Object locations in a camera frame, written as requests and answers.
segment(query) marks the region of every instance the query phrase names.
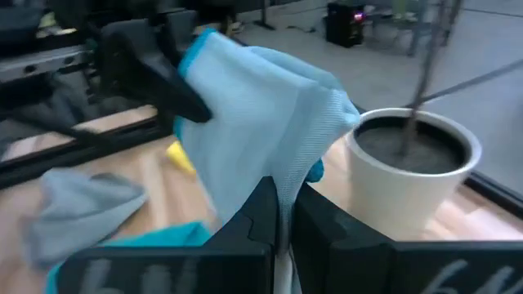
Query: plant stem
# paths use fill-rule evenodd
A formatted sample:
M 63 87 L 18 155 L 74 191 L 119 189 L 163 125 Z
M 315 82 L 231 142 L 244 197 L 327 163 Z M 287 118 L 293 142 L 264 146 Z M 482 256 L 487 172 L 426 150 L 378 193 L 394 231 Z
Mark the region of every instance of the plant stem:
M 438 8 L 438 14 L 436 20 L 432 23 L 431 40 L 428 45 L 428 52 L 422 63 L 422 76 L 418 81 L 416 92 L 414 93 L 413 102 L 410 106 L 410 116 L 407 120 L 407 124 L 404 129 L 404 138 L 401 145 L 401 156 L 406 156 L 409 152 L 410 146 L 416 138 L 416 122 L 418 118 L 418 111 L 423 104 L 423 97 L 425 91 L 428 88 L 429 82 L 431 81 L 432 71 L 434 69 L 434 61 L 436 59 L 437 48 L 440 45 L 438 40 L 440 39 L 440 32 L 443 28 L 443 22 L 445 20 L 445 8 L 447 0 L 440 0 L 440 6 Z

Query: white ceramic pot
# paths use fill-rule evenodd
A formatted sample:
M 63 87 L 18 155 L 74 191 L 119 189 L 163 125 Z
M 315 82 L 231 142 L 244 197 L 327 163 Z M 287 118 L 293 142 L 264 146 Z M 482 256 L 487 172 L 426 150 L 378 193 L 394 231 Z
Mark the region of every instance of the white ceramic pot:
M 464 164 L 442 174 L 400 170 L 379 162 L 356 143 L 355 130 L 372 118 L 409 116 L 409 109 L 377 109 L 361 116 L 360 124 L 347 135 L 351 171 L 350 213 L 395 240 L 419 239 L 427 221 L 441 203 L 479 162 L 481 145 L 465 127 L 440 115 L 420 112 L 418 120 L 447 132 L 465 150 Z

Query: gray cloth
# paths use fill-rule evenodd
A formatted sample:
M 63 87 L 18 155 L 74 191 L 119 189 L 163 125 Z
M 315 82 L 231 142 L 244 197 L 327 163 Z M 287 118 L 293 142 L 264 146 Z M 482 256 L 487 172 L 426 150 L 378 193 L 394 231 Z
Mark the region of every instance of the gray cloth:
M 54 265 L 107 238 L 146 201 L 144 188 L 120 176 L 52 169 L 42 178 L 44 204 L 25 227 L 31 265 Z

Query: black speaker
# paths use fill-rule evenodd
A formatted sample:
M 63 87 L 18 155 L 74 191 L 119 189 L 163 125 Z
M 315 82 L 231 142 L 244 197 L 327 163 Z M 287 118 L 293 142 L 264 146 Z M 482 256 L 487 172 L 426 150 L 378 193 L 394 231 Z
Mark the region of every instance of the black speaker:
M 332 2 L 327 5 L 327 11 L 327 41 L 344 47 L 363 42 L 364 5 L 348 1 Z

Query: wooden surface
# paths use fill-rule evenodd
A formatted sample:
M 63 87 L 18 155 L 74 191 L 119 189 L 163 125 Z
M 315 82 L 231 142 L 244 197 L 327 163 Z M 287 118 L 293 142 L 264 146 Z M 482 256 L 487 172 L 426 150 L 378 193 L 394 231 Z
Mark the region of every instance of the wooden surface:
M 129 110 L 86 122 L 79 127 L 106 130 L 154 115 L 148 107 Z M 45 134 L 12 145 L 3 160 L 63 144 L 68 139 Z M 149 201 L 115 235 L 142 234 L 171 224 L 204 220 L 214 214 L 197 179 L 178 171 L 166 158 L 173 137 L 150 142 L 76 167 L 86 173 L 113 172 L 145 186 Z M 313 187 L 339 207 L 349 205 L 350 184 L 342 140 L 324 156 L 325 175 Z M 38 180 L 0 191 L 0 293 L 41 293 L 44 271 L 30 269 L 22 258 L 20 233 L 28 216 L 38 213 L 42 199 Z M 513 240 L 523 239 L 523 221 L 462 187 L 447 200 L 428 224 L 422 239 L 427 240 Z

